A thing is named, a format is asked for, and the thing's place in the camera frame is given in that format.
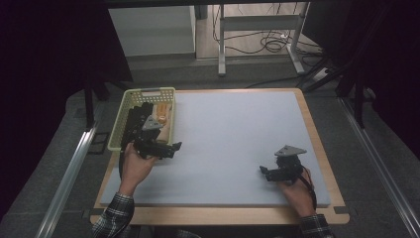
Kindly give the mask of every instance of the wooden table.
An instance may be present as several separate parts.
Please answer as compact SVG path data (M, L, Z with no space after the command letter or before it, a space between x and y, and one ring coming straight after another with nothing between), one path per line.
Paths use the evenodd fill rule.
M318 163L330 193L331 205L317 208L318 213L325 214L330 224L344 224L349 222L348 213L337 214L335 208L346 206L331 170L318 132L312 120L302 92L297 88L273 89L221 89L221 90L177 90L176 93L188 92L254 92L254 91L292 91L296 95L303 120L306 124ZM100 204L102 192L111 175L119 154L114 153L102 181L95 205L95 210L103 210L106 206ZM90 221L96 222L98 214L92 214ZM278 225L297 224L299 221L295 212L287 206L274 207L136 207L131 224L136 225Z

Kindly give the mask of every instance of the plaid shirt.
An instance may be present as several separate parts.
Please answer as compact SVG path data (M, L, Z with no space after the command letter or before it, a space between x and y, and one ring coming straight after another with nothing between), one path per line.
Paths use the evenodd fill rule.
M108 208L92 227L92 236L97 238L127 238L128 225L134 214L134 200L130 196L116 193ZM303 217L300 228L304 238L333 238L333 233L323 214ZM188 231L179 230L176 238L200 238Z

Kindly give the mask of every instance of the hand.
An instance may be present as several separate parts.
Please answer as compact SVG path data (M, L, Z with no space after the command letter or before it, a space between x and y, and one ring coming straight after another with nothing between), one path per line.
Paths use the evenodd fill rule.
M302 176L310 181L310 171L303 170ZM285 181L278 181L277 186L281 189L290 206L297 212L300 217L315 215L312 198L309 194L308 187L302 180L298 179L294 184L290 185Z
M124 157L123 173L118 192L133 196L137 185L148 176L158 157L151 157L147 160L143 159L137 153L133 143L127 145Z

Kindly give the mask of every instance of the white board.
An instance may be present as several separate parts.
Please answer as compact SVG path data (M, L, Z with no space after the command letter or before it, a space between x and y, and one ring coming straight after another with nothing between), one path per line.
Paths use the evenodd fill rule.
M293 92L176 93L173 159L158 161L137 187L137 205L273 206L287 204L260 166L277 168L285 145L311 170L320 207L331 203L308 131ZM109 204L118 190L118 163L101 197Z

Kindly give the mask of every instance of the yellow basket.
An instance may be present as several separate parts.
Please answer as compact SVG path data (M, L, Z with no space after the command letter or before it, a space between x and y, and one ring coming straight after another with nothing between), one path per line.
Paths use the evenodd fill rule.
M172 144L173 118L175 112L175 88L160 87L130 89L124 92L123 100L121 101L120 109L118 110L117 119L115 120L114 128L112 129L111 138L108 142L108 150L121 151L121 140L124 136L129 110L135 106L141 106L144 102L149 102L152 104L171 103L171 126L169 131L168 144Z

